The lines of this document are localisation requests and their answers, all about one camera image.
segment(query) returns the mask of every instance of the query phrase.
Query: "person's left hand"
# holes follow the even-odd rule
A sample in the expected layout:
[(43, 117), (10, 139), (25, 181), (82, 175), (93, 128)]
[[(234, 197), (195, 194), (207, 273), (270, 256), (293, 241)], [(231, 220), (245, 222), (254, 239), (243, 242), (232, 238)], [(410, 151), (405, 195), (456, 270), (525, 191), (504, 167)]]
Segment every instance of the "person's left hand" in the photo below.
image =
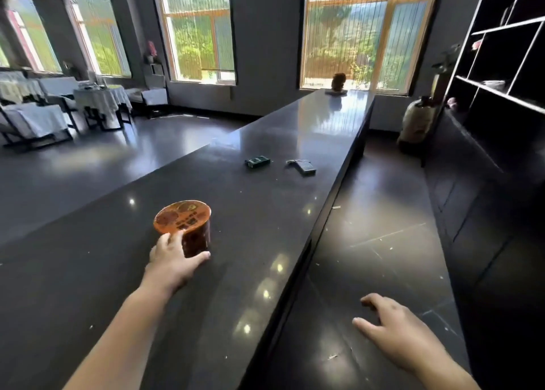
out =
[(193, 276), (195, 270), (210, 258), (208, 251), (186, 258), (181, 246), (184, 231), (161, 235), (149, 253), (141, 288), (165, 293), (167, 298), (183, 287)]

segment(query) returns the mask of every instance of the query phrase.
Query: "orange cup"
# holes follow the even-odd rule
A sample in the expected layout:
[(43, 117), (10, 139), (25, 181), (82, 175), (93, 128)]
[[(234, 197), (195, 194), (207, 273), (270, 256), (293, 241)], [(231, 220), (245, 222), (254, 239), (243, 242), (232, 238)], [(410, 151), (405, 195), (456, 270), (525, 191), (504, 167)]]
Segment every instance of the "orange cup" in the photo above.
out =
[(184, 230), (182, 246), (186, 257), (208, 250), (212, 210), (201, 201), (181, 201), (162, 208), (155, 215), (153, 227), (159, 233)]

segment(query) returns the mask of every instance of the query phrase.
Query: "tiled floor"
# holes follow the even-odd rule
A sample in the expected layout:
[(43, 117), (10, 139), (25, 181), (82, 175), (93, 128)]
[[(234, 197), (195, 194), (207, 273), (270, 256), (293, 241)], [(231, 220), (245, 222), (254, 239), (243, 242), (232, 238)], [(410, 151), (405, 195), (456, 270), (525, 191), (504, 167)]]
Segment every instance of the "tiled floor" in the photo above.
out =
[(0, 147), (0, 244), (20, 238), (244, 126), (225, 118), (136, 118), (123, 132), (16, 153)]
[(466, 347), (424, 172), (395, 142), (371, 136), (348, 171), (264, 378), (266, 388), (420, 389), (351, 324), (377, 322), (370, 293), (419, 315), (453, 358)]

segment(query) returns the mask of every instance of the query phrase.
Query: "hand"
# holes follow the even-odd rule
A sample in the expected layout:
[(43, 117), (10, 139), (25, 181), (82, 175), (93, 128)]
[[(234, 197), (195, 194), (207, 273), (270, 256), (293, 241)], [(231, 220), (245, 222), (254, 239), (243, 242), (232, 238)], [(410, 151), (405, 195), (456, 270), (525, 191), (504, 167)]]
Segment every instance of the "hand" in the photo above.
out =
[(184, 231), (178, 231), (160, 236), (157, 245), (149, 253), (149, 263), (140, 288), (165, 294), (168, 299), (191, 279), (203, 262), (208, 261), (208, 251), (191, 258), (185, 257), (181, 245), (183, 235)]
[(361, 303), (378, 311), (381, 325), (363, 318), (354, 318), (352, 324), (402, 369), (418, 376), (430, 363), (454, 362), (435, 334), (407, 307), (375, 293)]

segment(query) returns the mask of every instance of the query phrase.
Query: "glossy countertop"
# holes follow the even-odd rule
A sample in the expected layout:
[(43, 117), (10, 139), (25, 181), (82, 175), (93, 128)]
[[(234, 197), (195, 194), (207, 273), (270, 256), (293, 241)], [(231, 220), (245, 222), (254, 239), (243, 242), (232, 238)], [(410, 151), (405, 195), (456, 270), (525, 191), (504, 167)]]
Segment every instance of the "glossy countertop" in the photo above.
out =
[[(138, 287), (155, 214), (197, 199), (212, 209), (211, 260), (169, 302), (142, 388), (236, 388), (368, 103), (365, 91), (317, 90), (3, 246), (0, 387), (63, 386)], [(258, 155), (272, 163), (246, 168)]]

